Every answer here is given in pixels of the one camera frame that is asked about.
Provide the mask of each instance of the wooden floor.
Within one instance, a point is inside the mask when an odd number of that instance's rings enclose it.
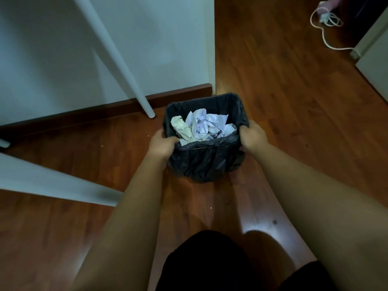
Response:
[[[217,93],[235,92],[272,144],[388,206],[388,106],[348,52],[309,25],[320,0],[215,0]],[[333,46],[348,46],[336,29]],[[9,155],[123,191],[162,123],[131,114],[31,136]],[[153,290],[167,255],[214,229],[248,253],[269,290],[314,260],[251,156],[214,183],[165,173]],[[112,208],[0,194],[0,289],[66,290]]]

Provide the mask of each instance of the pink object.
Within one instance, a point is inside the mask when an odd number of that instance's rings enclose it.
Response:
[[[324,13],[328,13],[325,9],[321,9],[322,7],[327,8],[329,11],[332,11],[333,9],[337,8],[341,4],[342,0],[328,0],[320,2],[317,8],[318,15],[322,15]]]

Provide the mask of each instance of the black shorts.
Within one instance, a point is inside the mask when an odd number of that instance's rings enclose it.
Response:
[[[191,236],[164,263],[156,291],[264,290],[245,252],[211,230]],[[323,265],[314,261],[294,272],[279,290],[337,290]]]

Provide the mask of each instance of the white cable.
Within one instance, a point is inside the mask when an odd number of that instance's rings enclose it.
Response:
[[[333,49],[333,50],[354,50],[354,48],[350,48],[350,47],[349,48],[334,48],[334,47],[330,46],[326,42],[324,27],[317,26],[317,25],[313,24],[313,16],[314,16],[315,12],[317,12],[320,9],[324,9],[328,13],[327,19],[323,22],[324,25],[329,26],[329,27],[333,27],[333,26],[341,27],[341,26],[343,26],[343,22],[342,22],[342,20],[337,15],[335,15],[334,13],[331,13],[330,10],[327,9],[326,7],[319,7],[319,8],[314,10],[314,12],[311,14],[311,17],[310,17],[310,24],[313,27],[315,27],[316,29],[321,29],[321,31],[322,31],[322,39],[323,39],[323,42],[325,43],[325,45],[328,48]]]

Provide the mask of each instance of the hand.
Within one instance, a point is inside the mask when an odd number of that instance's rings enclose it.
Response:
[[[253,153],[261,144],[268,144],[265,131],[255,121],[249,121],[249,127],[240,126],[240,139],[243,147]]]
[[[174,146],[177,142],[179,142],[177,137],[163,138],[163,129],[161,128],[151,138],[147,154],[167,161],[174,151]]]

